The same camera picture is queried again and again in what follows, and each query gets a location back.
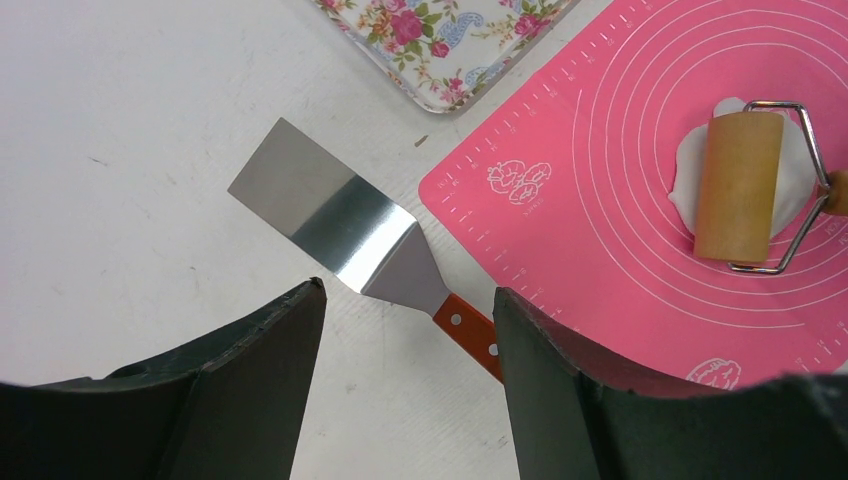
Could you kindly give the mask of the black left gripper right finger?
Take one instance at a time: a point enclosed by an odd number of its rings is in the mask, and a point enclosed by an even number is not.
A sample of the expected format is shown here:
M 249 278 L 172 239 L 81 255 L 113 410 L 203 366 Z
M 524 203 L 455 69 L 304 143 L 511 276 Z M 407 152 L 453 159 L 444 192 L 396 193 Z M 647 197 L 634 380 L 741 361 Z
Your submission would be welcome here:
M 739 391 L 653 370 L 498 288 L 494 325 L 524 479 L 843 479 L 847 378 Z

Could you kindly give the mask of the wooden rolling pin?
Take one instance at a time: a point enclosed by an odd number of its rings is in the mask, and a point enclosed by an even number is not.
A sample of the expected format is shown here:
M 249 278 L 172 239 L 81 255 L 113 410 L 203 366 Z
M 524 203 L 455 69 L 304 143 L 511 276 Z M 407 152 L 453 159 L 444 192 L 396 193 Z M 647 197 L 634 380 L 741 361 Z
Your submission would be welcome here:
M 767 267 L 777 192 L 783 117 L 797 113 L 816 174 L 816 201 L 783 257 Z M 799 102 L 754 100 L 707 125 L 694 229 L 694 256 L 725 261 L 734 272 L 779 275 L 789 266 L 817 217 L 847 215 L 847 172 L 825 169 L 808 109 Z

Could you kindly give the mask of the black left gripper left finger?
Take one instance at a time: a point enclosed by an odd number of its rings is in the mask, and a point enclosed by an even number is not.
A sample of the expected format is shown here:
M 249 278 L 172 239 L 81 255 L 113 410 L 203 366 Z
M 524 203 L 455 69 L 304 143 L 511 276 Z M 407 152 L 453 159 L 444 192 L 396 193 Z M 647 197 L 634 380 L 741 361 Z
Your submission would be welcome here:
M 5 479 L 286 479 L 327 296 L 309 279 L 101 379 L 1 387 Z

